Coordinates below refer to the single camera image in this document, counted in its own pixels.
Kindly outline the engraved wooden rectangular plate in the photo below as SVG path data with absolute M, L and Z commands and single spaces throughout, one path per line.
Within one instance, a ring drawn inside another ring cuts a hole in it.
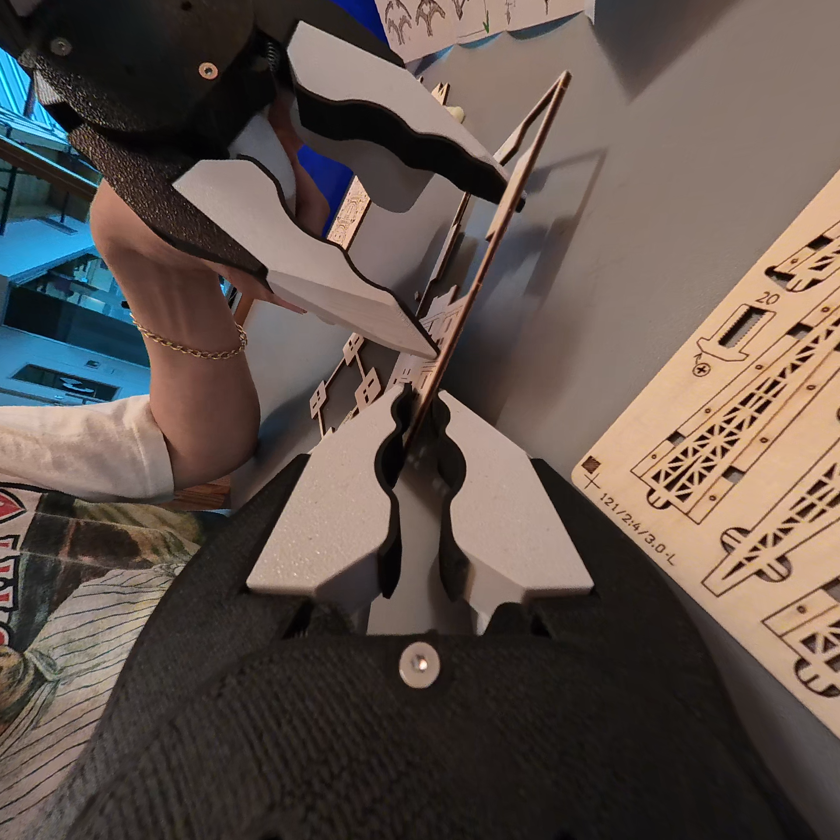
M 343 196 L 326 239 L 345 251 L 349 251 L 370 206 L 371 197 L 355 175 Z

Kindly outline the wooden puzzle frame sheet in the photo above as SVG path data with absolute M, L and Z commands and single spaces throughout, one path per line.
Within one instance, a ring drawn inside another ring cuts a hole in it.
M 435 361 L 412 359 L 399 360 L 392 376 L 394 384 L 409 383 L 413 387 L 412 415 L 403 435 L 403 446 L 407 453 L 413 445 L 418 430 L 424 423 L 426 414 L 434 399 L 439 384 L 446 371 L 448 363 L 455 351 L 456 344 L 463 332 L 467 317 L 472 309 L 478 292 L 482 286 L 489 267 L 497 253 L 501 240 L 508 230 L 513 214 L 519 209 L 524 197 L 524 187 L 534 165 L 539 158 L 543 145 L 549 135 L 557 111 L 564 99 L 564 95 L 571 83 L 572 75 L 565 71 L 547 90 L 542 98 L 533 106 L 507 140 L 497 150 L 495 158 L 500 165 L 508 163 L 517 153 L 530 127 L 537 117 L 543 115 L 539 130 L 530 147 L 524 151 L 514 168 L 494 217 L 488 227 L 485 239 L 488 243 L 486 252 L 480 262 L 478 270 L 463 295 L 457 297 L 459 287 L 453 286 L 443 295 L 434 298 L 435 285 L 444 278 L 450 258 L 456 251 L 458 237 L 470 194 L 464 194 L 453 221 L 449 227 L 444 245 L 438 255 L 433 274 L 430 277 L 423 295 L 418 300 L 417 316 L 430 333 L 438 347 Z

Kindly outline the dark sign panel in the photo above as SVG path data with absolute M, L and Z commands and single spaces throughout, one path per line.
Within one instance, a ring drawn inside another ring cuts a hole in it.
M 118 385 L 102 383 L 35 364 L 22 367 L 11 376 L 11 379 L 16 382 L 43 386 L 88 402 L 110 402 L 120 391 Z

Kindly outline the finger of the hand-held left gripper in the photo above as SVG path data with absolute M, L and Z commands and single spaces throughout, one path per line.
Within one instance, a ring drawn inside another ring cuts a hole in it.
M 508 174 L 405 69 L 299 23 L 287 47 L 303 142 L 348 166 L 372 202 L 408 211 L 434 174 L 499 204 Z
M 279 297 L 391 349 L 437 358 L 436 343 L 392 290 L 297 224 L 281 183 L 256 160 L 199 161 L 174 189 L 267 268 Z

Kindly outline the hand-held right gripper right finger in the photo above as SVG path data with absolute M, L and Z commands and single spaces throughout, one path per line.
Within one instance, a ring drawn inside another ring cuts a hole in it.
M 449 599 L 473 610 L 476 634 L 499 605 L 588 595 L 592 577 L 528 454 L 447 392 L 437 439 L 439 573 Z

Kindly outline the wooden tower parts sheet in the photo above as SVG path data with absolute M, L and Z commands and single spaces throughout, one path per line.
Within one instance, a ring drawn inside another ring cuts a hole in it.
M 838 220 L 786 232 L 573 482 L 838 735 Z

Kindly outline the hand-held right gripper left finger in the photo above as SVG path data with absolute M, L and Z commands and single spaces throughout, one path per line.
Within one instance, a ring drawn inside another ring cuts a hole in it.
M 252 592 L 302 595 L 348 614 L 392 596 L 403 551 L 393 487 L 410 420 L 411 386 L 395 385 L 310 452 L 247 579 Z

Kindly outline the wooden linked squares piece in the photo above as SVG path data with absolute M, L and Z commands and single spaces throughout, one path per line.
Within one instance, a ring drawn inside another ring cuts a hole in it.
M 357 369 L 360 374 L 360 383 L 353 393 L 354 406 L 340 422 L 340 426 L 358 416 L 383 393 L 383 386 L 376 369 L 374 367 L 370 367 L 369 369 L 364 367 L 361 355 L 364 344 L 365 338 L 357 332 L 353 332 L 343 346 L 342 359 L 337 363 L 327 379 L 320 381 L 316 390 L 311 394 L 309 400 L 310 415 L 318 423 L 321 438 L 331 436 L 335 431 L 334 427 L 325 423 L 323 410 L 329 400 L 330 386 L 345 369 Z

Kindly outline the person's printed shirt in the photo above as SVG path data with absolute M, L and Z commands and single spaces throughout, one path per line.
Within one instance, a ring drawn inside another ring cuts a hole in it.
M 1 494 L 1 827 L 28 837 L 215 511 Z

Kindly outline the paper instruction sheet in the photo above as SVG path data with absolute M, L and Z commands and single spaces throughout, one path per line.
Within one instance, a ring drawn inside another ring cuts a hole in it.
M 501 32 L 516 32 L 585 13 L 595 1 L 376 1 L 387 42 L 403 61 Z

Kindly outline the person's left hand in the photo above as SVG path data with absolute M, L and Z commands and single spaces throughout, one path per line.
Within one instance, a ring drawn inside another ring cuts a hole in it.
M 256 278 L 206 262 L 161 239 L 104 180 L 91 204 L 91 232 L 136 321 L 188 348 L 218 352 L 239 346 L 235 319 L 220 277 L 245 297 L 294 312 L 301 309 L 263 288 Z

